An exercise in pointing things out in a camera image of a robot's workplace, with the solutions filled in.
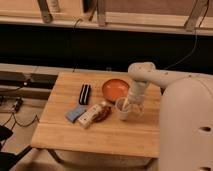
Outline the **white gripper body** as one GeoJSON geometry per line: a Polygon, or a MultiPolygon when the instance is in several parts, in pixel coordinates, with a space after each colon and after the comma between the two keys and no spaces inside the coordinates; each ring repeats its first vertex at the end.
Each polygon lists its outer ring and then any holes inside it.
{"type": "Polygon", "coordinates": [[[133,81],[128,90],[127,98],[130,103],[140,104],[144,100],[145,90],[148,87],[146,82],[133,81]]]}

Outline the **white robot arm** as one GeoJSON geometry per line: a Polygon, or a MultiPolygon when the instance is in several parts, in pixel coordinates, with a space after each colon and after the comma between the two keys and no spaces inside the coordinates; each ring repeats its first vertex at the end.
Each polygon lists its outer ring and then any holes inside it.
{"type": "Polygon", "coordinates": [[[158,171],[213,171],[213,75],[128,67],[127,99],[139,104],[149,84],[164,90],[159,110],[158,171]]]}

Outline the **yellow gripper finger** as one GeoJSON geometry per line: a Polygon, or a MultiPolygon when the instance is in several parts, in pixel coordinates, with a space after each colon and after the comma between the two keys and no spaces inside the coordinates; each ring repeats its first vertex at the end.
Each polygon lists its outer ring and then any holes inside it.
{"type": "Polygon", "coordinates": [[[136,111],[137,114],[142,115],[143,109],[144,109],[143,104],[136,104],[135,105],[135,111],[136,111]]]}
{"type": "Polygon", "coordinates": [[[123,105],[122,105],[122,111],[127,110],[128,105],[129,105],[128,98],[124,98],[124,102],[123,102],[123,105]]]}

